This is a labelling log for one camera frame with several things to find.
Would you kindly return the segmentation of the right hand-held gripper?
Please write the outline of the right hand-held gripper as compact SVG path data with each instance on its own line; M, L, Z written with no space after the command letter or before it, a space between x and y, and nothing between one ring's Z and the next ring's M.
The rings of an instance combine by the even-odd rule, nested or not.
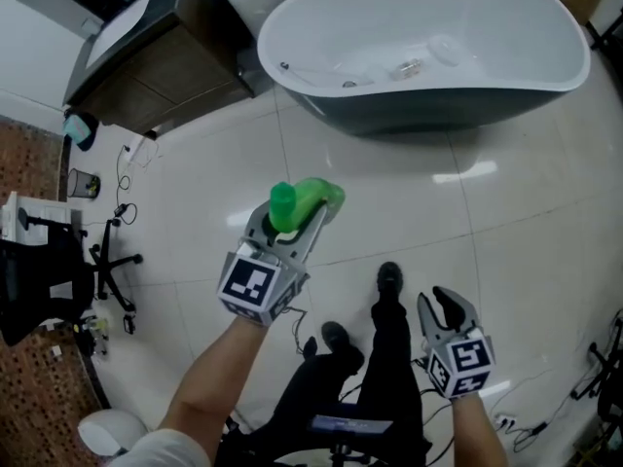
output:
M443 309L444 328L466 333L436 345L441 338L436 313L428 297L419 293L417 310L424 349L429 351L427 374L439 393L449 400L477 393L485 387L495 366L492 340L478 327L475 306L464 296L441 286L434 286L432 293Z

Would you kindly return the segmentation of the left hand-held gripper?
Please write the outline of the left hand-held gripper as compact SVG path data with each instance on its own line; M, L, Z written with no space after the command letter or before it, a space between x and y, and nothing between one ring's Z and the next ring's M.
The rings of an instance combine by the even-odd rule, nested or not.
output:
M273 324L308 280L303 264L324 226L327 205L319 204L288 239L276 238L269 212L268 200L252 211L238 249L227 255L216 291L225 309L264 327Z

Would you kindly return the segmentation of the green plastic bottle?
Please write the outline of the green plastic bottle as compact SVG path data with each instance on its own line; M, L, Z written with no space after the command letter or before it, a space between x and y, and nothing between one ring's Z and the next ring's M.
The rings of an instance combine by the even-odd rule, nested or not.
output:
M346 200L342 187L321 178L306 178L294 185L279 182L271 189L269 220L279 233L298 231L319 206L326 207L325 222L330 223Z

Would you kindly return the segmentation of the person's left forearm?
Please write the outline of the person's left forearm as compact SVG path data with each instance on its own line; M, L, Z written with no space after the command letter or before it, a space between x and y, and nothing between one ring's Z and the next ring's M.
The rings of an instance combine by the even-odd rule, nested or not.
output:
M214 459L267 333L264 326L235 318L182 378L160 427L186 434Z

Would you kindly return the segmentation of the person's right forearm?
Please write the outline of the person's right forearm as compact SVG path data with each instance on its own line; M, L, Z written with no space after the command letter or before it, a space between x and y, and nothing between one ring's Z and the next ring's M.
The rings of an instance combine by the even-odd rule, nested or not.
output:
M477 393L452 402L455 467L508 467L502 443Z

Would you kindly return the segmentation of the person's right leg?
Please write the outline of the person's right leg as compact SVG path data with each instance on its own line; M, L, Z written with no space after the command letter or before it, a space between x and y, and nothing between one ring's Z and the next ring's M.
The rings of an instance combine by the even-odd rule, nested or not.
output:
M371 315L376 332L357 406L366 418L391 423L380 442L381 452L391 465L422 467L425 440L421 395L411 366L406 309L394 284L380 288Z

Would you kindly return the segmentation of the person's leg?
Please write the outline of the person's leg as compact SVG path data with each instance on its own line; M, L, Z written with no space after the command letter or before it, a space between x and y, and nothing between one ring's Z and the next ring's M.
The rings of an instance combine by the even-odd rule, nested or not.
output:
M391 423L380 442L381 452L391 465L422 467L425 440L421 395L411 366L406 309L394 284L380 288L371 315L376 332L357 406L366 418Z
M276 460L285 454L326 448L328 442L308 430L321 413L334 413L345 381L357 374L364 356L355 347L314 355L297 369L279 399L270 420L243 436L238 448L262 460Z

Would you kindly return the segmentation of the person's right black shoe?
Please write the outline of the person's right black shoe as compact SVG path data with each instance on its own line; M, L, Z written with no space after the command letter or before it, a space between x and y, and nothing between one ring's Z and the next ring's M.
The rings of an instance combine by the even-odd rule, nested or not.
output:
M377 273L377 289L383 303L397 302L403 290L402 269L394 262L383 263Z

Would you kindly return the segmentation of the person's black shoe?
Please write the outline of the person's black shoe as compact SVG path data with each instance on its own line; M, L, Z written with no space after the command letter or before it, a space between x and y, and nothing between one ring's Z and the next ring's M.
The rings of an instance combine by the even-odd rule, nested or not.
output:
M403 290L402 269L394 262L383 263L377 273L377 289L383 303L397 302Z
M351 342L347 330L340 323L324 322L321 326L321 336L332 353L357 360L363 358L363 353Z

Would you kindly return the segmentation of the person's left black shoe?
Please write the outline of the person's left black shoe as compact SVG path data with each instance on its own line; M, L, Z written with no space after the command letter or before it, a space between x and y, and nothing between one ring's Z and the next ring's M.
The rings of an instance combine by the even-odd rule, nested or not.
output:
M321 326L321 336L332 353L357 360L363 358L363 353L351 342L347 330L340 323L324 322Z

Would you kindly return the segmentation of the black chest monitor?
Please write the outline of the black chest monitor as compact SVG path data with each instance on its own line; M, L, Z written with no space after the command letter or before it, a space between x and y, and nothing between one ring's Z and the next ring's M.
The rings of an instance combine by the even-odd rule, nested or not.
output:
M383 435L392 424L391 420L371 420L319 414L311 420L309 429L318 433L370 436Z

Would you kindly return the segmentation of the person's left leg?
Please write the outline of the person's left leg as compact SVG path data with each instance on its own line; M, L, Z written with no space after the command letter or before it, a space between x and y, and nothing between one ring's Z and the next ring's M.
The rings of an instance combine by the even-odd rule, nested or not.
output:
M270 420L243 436L238 448L262 460L276 460L285 454L326 448L328 442L308 430L321 413L334 413L345 381L357 374L364 356L355 347L314 355L297 369L279 399Z

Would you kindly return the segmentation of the dark green oval bathtub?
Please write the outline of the dark green oval bathtub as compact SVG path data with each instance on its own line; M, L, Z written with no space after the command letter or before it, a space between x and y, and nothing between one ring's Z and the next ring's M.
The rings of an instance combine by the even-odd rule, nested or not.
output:
M591 66L560 0L285 0L257 52L300 106L356 135L504 122L578 89ZM420 74L393 81L412 58Z

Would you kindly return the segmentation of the black office chair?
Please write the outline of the black office chair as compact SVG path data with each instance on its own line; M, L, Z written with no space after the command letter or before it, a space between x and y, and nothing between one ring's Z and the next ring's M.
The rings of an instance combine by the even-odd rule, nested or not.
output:
M583 389L574 387L569 397L574 401L598 398L600 419L617 423L623 421L623 308L612 321L608 347L607 354L602 354L594 341L589 345L588 354L597 359L600 369Z
M139 265L143 257L109 258L111 229L121 224L120 219L105 222L102 241L89 249L90 263L83 251L86 231L76 230L69 223L33 217L22 208L18 222L25 230L46 228L48 242L28 245L0 239L0 336L6 345L17 345L50 319L78 324L93 299L107 297L106 290L126 313L135 312L135 305L121 294L112 271L128 263Z

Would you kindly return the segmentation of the wooden vanity cabinet with sink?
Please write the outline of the wooden vanity cabinet with sink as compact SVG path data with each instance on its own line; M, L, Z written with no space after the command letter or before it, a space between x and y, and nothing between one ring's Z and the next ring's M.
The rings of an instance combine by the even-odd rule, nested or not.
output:
M227 0L135 0L84 43L65 113L154 138L254 97L238 61L249 38Z

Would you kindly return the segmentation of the clear plastic container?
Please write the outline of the clear plastic container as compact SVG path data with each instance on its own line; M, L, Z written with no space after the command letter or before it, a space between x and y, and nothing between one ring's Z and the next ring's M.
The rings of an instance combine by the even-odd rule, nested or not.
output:
M419 75L422 62L418 58L412 58L398 64L391 72L390 77L393 81L404 81Z

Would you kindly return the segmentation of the teal and black bag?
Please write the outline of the teal and black bag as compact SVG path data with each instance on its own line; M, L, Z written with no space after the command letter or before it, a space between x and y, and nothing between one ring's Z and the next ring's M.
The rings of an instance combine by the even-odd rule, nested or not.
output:
M83 152L93 145L99 127L99 120L92 114L67 110L64 113L62 132Z

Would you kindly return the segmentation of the person's white shirt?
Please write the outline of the person's white shirt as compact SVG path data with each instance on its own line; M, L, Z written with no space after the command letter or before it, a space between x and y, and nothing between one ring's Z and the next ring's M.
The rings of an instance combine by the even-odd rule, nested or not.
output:
M202 446L188 435L160 429L142 437L107 467L212 467Z

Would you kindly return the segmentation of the white round chair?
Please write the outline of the white round chair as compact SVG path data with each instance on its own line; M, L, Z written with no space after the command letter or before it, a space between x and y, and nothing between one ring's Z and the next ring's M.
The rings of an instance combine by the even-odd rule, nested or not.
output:
M147 428L132 413L107 409L83 418L78 424L78 434L94 454L115 456L130 450L147 434Z

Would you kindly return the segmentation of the black monitor mount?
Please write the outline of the black monitor mount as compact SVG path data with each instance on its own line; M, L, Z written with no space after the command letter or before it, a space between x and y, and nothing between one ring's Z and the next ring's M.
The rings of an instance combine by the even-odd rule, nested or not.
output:
M353 450L347 440L337 440L330 448L331 467L367 467L371 456Z

